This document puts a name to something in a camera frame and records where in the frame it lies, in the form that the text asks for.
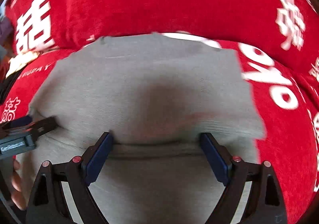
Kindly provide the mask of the person's left hand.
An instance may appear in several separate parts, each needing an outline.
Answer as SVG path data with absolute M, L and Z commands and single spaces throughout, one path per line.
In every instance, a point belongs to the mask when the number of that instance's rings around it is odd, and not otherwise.
M 14 159 L 13 160 L 13 172 L 11 177 L 11 184 L 13 186 L 13 191 L 11 193 L 12 202 L 20 209 L 26 210 L 27 204 L 22 193 L 22 180 L 21 177 L 18 175 L 17 171 L 20 169 L 20 163 Z

